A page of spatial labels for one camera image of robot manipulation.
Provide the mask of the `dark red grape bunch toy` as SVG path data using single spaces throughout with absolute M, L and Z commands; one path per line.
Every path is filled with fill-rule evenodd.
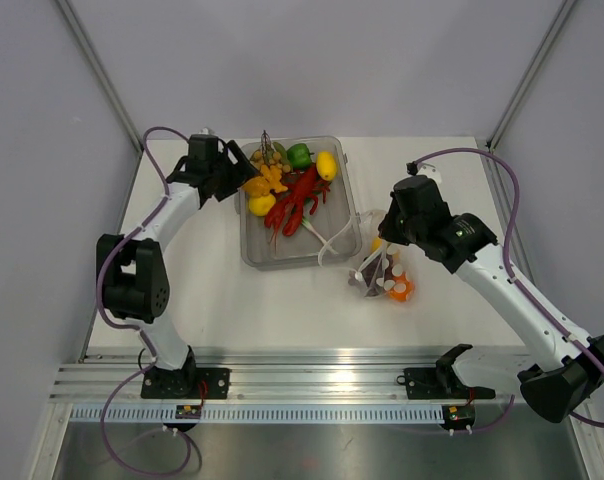
M 348 285 L 354 287 L 364 298 L 375 298 L 386 295 L 393 288 L 396 281 L 393 279 L 394 259 L 391 255 L 370 255 L 356 269 L 350 273 Z

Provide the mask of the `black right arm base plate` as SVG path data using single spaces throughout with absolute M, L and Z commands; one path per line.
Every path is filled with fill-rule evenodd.
M 404 386 L 409 400 L 491 400 L 494 390 L 485 387 L 468 387 L 456 376 L 455 360 L 472 349 L 470 344 L 458 344 L 441 355 L 433 365 L 407 367 L 396 377 L 396 383 Z

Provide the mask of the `orange fruit toy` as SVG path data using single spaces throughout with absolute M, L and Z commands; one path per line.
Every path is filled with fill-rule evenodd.
M 394 286 L 388 291 L 388 296 L 396 302 L 407 302 L 415 291 L 415 284 L 406 277 L 395 278 Z

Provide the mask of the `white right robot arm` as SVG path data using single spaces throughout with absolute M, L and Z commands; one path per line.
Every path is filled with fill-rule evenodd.
M 520 394 L 543 419 L 560 423 L 604 383 L 604 334 L 592 336 L 564 317 L 510 262 L 496 235 L 475 215 L 454 216 L 437 183 L 405 178 L 391 191 L 382 239 L 415 245 L 457 276 L 498 313 L 526 346 L 533 364 L 460 344 L 436 363 L 448 396 L 467 388 Z

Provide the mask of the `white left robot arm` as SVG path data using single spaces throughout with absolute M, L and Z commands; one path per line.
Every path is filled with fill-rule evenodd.
M 169 174 L 152 210 L 125 234 L 96 244 L 96 300 L 103 321 L 135 332 L 150 356 L 142 368 L 142 397 L 205 398 L 224 370 L 198 367 L 193 349 L 169 319 L 171 287 L 164 252 L 209 199 L 237 193 L 258 171 L 236 141 L 212 134 L 187 138 L 187 152 Z

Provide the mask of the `clear dotted zip top bag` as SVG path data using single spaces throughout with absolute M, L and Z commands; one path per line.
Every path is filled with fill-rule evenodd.
M 338 233 L 336 233 L 333 237 L 331 237 L 329 240 L 332 242 L 333 247 L 336 249 L 338 241 L 342 240 L 348 232 L 354 233 L 356 229 L 359 229 L 359 233 L 361 234 L 361 250 L 360 250 L 359 254 L 357 256 L 355 256 L 353 259 L 350 259 L 348 264 L 342 265 L 342 264 L 334 264 L 334 263 L 329 262 L 329 258 L 331 256 L 335 256 L 335 255 L 324 254 L 324 252 L 321 252 L 317 256 L 318 265 L 324 269 L 335 270 L 335 271 L 340 271 L 340 272 L 345 273 L 346 281 L 347 281 L 347 285 L 348 285 L 349 274 L 355 273 L 356 269 L 363 263 L 363 261 L 365 260 L 366 257 L 368 257 L 370 255 L 376 256 L 376 255 L 380 255 L 380 254 L 391 255 L 394 259 L 393 279 L 395 280 L 395 278 L 398 278 L 398 277 L 406 277 L 407 279 L 413 281 L 415 284 L 413 275 L 409 269 L 407 255 L 404 253 L 404 250 L 401 246 L 398 246 L 396 244 L 393 244 L 393 243 L 390 243 L 390 242 L 387 242 L 384 240 L 386 242 L 386 246 L 381 251 L 375 252 L 375 253 L 371 252 L 371 245 L 372 245 L 373 240 L 376 237 L 379 237 L 378 226 L 382 222 L 385 215 L 386 215 L 386 213 L 384 211 L 382 211 L 380 209 L 373 209 L 373 210 L 368 210 L 363 213 L 359 213 L 359 214 L 351 216 L 349 218 L 349 220 L 347 221 L 346 225 Z M 354 292 L 357 293 L 357 296 L 362 299 L 366 299 L 366 300 L 387 299 L 387 300 L 394 301 L 393 299 L 391 299 L 388 296 L 388 293 L 384 296 L 379 296 L 379 297 L 375 297 L 375 298 L 364 298 L 358 293 L 358 291 L 354 287 L 352 287 L 352 286 L 350 286 L 350 287 Z

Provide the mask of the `yellow banana bunch toy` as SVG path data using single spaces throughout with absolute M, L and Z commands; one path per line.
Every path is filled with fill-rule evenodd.
M 282 183 L 283 171 L 277 165 L 261 165 L 259 174 L 247 181 L 242 189 L 252 198 L 283 193 L 288 187 Z

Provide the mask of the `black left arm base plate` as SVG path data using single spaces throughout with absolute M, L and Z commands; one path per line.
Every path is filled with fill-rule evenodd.
M 151 400 L 228 398 L 231 371 L 226 368 L 198 368 L 194 371 L 152 368 L 144 374 L 141 398 Z

